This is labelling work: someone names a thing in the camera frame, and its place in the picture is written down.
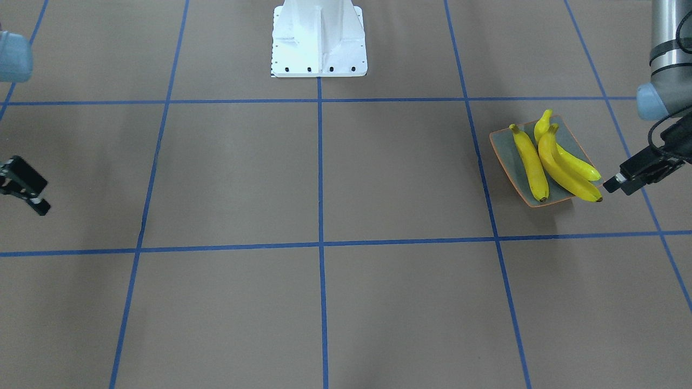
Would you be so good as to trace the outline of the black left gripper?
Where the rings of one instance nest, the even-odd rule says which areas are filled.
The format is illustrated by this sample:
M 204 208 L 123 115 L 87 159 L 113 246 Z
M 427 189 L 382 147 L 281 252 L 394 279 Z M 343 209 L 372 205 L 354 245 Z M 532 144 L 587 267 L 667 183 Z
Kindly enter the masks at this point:
M 648 145 L 620 165 L 615 174 L 603 183 L 608 193 L 623 190 L 633 194 L 645 185 L 657 184 L 675 172 L 691 157 L 690 116 L 680 118 L 660 133 L 663 145 Z

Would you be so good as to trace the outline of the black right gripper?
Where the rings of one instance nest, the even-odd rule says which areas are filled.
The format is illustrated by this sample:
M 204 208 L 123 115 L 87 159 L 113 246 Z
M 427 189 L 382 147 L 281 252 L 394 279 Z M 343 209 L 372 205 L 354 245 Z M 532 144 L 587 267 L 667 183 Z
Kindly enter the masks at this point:
M 40 198 L 49 182 L 24 158 L 12 156 L 2 163 L 2 195 L 11 195 L 30 201 L 30 207 L 39 215 L 45 216 L 51 206 Z

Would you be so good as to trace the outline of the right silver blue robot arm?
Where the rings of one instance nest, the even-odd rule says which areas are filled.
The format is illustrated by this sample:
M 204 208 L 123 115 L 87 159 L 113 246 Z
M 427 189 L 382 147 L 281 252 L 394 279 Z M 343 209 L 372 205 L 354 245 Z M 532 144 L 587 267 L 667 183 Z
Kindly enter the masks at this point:
M 1 79 L 2 82 L 29 81 L 33 71 L 31 44 L 24 36 L 2 30 Z M 50 204 L 44 199 L 49 182 L 24 158 L 14 155 L 2 159 L 1 193 L 25 202 L 39 216 L 45 216 Z

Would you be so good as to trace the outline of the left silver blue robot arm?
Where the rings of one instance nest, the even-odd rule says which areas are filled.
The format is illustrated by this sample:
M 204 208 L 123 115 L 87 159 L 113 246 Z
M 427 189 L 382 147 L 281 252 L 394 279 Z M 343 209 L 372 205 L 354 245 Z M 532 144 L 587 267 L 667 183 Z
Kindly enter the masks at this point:
M 603 187 L 631 195 L 690 164 L 690 1 L 653 1 L 650 81 L 637 88 L 637 113 L 653 122 L 647 145 L 620 165 Z

